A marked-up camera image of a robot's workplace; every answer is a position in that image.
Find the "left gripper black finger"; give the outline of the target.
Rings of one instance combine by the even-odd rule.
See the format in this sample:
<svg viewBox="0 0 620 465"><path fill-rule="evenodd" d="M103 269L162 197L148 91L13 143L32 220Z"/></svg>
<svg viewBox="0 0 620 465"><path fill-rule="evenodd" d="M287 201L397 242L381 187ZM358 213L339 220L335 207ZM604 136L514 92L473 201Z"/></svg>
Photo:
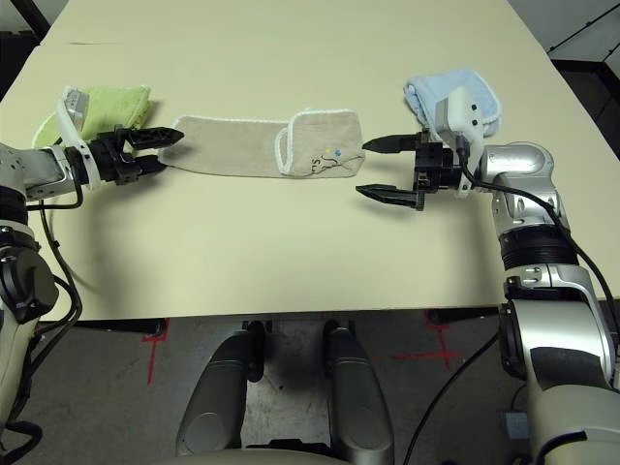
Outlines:
<svg viewBox="0 0 620 465"><path fill-rule="evenodd" d="M166 165L161 163L156 155L138 156L134 159L134 165L139 175L158 174L166 168Z"/></svg>
<svg viewBox="0 0 620 465"><path fill-rule="evenodd" d="M156 127L131 130L126 141L135 150L160 149L175 145L184 138L184 133L173 128Z"/></svg>

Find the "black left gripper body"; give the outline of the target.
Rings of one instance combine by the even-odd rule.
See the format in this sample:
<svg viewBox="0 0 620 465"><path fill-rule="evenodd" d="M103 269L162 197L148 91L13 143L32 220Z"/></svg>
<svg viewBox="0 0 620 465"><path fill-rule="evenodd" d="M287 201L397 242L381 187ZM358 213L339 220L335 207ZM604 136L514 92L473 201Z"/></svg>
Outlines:
<svg viewBox="0 0 620 465"><path fill-rule="evenodd" d="M131 130L116 129L100 133L87 143L102 180L117 185L138 180L140 166L133 156L124 150L126 142L133 147L132 137Z"/></svg>

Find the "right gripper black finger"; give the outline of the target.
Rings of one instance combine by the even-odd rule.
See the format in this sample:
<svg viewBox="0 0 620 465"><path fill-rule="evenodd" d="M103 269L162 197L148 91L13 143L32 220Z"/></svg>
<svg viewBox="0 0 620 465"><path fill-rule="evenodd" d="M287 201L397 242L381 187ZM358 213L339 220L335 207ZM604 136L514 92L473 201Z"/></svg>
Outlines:
<svg viewBox="0 0 620 465"><path fill-rule="evenodd" d="M396 154L404 151L415 152L418 144L418 134L390 135L369 140L363 144L362 148L375 153Z"/></svg>
<svg viewBox="0 0 620 465"><path fill-rule="evenodd" d="M368 199L385 204L416 206L417 194L413 191L398 189L393 185L367 184L356 186L356 191Z"/></svg>

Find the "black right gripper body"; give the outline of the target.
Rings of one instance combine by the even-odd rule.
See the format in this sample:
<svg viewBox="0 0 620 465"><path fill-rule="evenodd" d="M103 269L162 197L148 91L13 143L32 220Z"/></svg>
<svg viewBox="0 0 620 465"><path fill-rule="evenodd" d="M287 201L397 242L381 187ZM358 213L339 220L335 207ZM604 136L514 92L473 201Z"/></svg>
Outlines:
<svg viewBox="0 0 620 465"><path fill-rule="evenodd" d="M458 190L462 169L454 161L452 150L443 147L439 141L433 141L428 130L417 133L417 137L413 192L415 210L423 211L427 195L440 190Z"/></svg>

